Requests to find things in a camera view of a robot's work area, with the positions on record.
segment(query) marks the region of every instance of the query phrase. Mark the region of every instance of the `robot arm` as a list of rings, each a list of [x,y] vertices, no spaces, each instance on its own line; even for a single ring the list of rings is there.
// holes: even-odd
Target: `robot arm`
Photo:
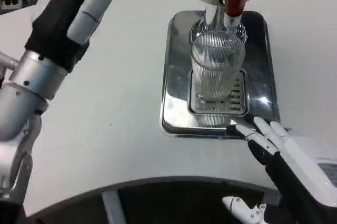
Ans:
[[[299,224],[337,223],[337,155],[334,148],[323,141],[291,136],[277,122],[268,124],[253,116],[245,119],[256,131],[243,125],[230,125],[227,130],[247,141],[296,221]],[[262,212],[261,206],[249,209],[241,199],[225,197],[223,202],[243,223],[279,221],[275,219],[277,216],[273,216],[271,222],[263,215],[257,216],[253,211]]]
[[[47,100],[86,52],[111,1],[39,0],[24,55],[4,64],[13,73],[0,89],[0,223],[18,218]]]

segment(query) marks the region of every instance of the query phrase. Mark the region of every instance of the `clear glass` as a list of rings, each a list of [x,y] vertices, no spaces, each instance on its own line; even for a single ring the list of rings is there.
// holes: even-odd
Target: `clear glass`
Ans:
[[[207,101],[223,101],[231,93],[245,57],[243,42],[224,31],[199,35],[192,45],[195,90]]]

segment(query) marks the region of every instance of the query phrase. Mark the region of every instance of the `white robotic hand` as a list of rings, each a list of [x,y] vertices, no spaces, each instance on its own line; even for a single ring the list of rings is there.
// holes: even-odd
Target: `white robotic hand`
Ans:
[[[224,197],[222,202],[227,210],[242,224],[267,224],[264,221],[265,204],[250,209],[247,204],[238,197]]]
[[[324,141],[292,136],[274,121],[267,123],[251,115],[246,116],[245,121],[256,130],[237,124],[229,125],[227,132],[239,134],[247,141],[252,154],[265,166],[279,189],[294,219],[299,224],[336,224],[336,148]],[[226,197],[223,201],[243,223],[270,223],[266,218],[256,218],[253,212],[261,210],[258,207],[249,209],[234,198]]]

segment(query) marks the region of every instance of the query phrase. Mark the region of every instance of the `stainless steel tray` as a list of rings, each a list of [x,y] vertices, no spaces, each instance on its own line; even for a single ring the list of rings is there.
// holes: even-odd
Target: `stainless steel tray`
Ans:
[[[191,106],[189,34],[203,14],[201,11],[179,12],[170,21],[160,116],[163,131],[177,137],[237,139],[227,134],[226,127],[244,123],[242,116],[247,113],[279,121],[267,25],[257,12],[244,12],[242,17],[248,35],[241,69],[245,84],[240,99],[245,106],[236,112],[220,113],[197,111]]]

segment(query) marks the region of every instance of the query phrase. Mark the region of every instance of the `power strip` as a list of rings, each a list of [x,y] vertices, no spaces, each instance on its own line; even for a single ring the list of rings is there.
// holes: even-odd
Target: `power strip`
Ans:
[[[22,0],[18,0],[17,4],[11,3],[9,5],[6,5],[5,2],[2,1],[1,5],[0,5],[1,14],[16,11],[17,9],[21,9],[21,8],[23,8]]]

